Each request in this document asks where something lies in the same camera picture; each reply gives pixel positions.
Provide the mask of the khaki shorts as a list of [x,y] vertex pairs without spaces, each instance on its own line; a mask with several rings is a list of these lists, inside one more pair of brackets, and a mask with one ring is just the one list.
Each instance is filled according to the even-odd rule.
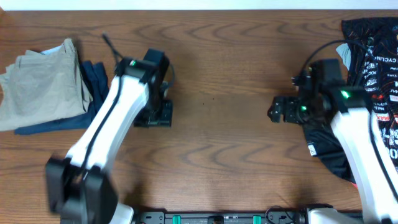
[[1,131],[78,116],[93,101],[71,39],[49,54],[18,56],[1,75],[1,89]]

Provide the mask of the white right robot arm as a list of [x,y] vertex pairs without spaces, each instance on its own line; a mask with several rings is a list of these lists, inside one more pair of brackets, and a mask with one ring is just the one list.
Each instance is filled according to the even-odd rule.
[[382,141],[367,93],[329,87],[302,97],[277,96],[272,122],[323,121],[343,148],[361,199],[363,223],[397,223],[397,172]]

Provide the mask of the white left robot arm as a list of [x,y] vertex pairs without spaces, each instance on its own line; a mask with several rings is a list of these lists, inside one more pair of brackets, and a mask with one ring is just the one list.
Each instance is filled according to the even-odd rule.
[[134,120],[148,124],[162,116],[166,56],[124,58],[109,94],[89,128],[64,159],[45,165],[49,209],[60,223],[131,223],[134,209],[119,201],[111,170]]

